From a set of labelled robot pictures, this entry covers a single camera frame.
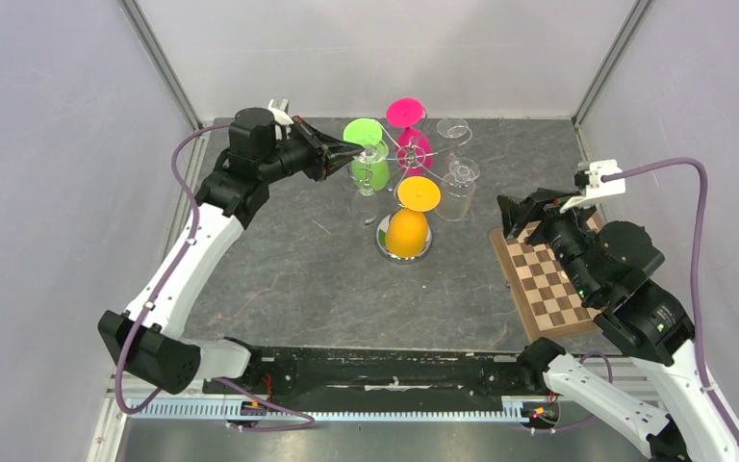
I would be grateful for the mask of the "green wine glass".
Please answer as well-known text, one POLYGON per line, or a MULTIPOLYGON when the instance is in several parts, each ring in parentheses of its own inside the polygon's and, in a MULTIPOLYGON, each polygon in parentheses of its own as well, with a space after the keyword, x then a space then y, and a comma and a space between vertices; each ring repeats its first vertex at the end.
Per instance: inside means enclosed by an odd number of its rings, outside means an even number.
POLYGON ((350 175, 357 187, 365 192, 385 189, 391 174, 388 164, 389 147, 384 141, 381 124, 372 118, 356 118, 344 128, 343 139, 363 146, 364 151, 350 163, 350 175))

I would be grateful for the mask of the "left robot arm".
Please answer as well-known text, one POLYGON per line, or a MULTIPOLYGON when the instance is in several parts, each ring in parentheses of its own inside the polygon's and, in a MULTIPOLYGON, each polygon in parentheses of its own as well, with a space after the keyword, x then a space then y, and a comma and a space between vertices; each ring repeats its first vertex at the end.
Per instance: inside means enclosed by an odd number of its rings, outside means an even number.
POLYGON ((124 372, 173 395, 195 379, 217 377, 242 393, 257 390, 264 369, 251 359, 250 347, 184 337, 191 309, 221 257, 267 202, 271 184, 298 172, 323 181, 365 150, 274 107, 241 110, 223 128, 229 144, 198 190, 177 179, 191 211, 174 246, 125 309, 108 310, 98 321, 117 366, 117 391, 124 372))

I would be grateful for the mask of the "chrome wine glass rack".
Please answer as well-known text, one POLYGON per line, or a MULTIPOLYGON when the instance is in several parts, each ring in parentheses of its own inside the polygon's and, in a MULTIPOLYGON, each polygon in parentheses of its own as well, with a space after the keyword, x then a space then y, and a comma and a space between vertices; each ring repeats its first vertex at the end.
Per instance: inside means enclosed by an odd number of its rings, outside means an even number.
POLYGON ((400 130, 394 137, 374 118, 356 118, 343 130, 346 141, 363 151, 348 173, 357 191, 352 213, 362 226, 374 224, 378 252, 396 264, 413 264, 433 244, 427 215, 447 221, 464 217, 480 176, 475 161, 459 154, 472 138, 468 123, 444 118, 438 134, 454 145, 435 150, 425 134, 427 111, 414 100, 401 100, 386 113, 387 123, 400 130))

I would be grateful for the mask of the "clear wine glass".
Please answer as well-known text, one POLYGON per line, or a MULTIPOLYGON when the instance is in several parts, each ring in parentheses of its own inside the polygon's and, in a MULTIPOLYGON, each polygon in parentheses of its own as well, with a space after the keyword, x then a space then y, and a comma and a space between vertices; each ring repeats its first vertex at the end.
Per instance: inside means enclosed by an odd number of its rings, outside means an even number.
POLYGON ((379 201, 376 194, 389 180, 386 157, 376 147, 367 146, 362 154, 350 163, 350 176, 357 187, 350 205, 353 220, 360 226, 376 221, 379 201))

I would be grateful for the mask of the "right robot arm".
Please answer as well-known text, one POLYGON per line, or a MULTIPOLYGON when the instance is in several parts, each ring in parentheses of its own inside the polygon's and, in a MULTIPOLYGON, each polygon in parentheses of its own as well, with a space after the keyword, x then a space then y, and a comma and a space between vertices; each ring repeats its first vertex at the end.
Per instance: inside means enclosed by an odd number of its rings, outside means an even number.
POLYGON ((520 385, 573 400, 650 461, 739 461, 739 420, 699 366, 697 317, 651 278, 664 257, 645 228, 617 220, 592 231, 593 209, 574 207, 569 192, 499 195, 497 205, 504 237, 552 250, 583 306, 597 310, 603 336, 644 373, 662 404, 591 376, 548 338, 518 356, 520 385))

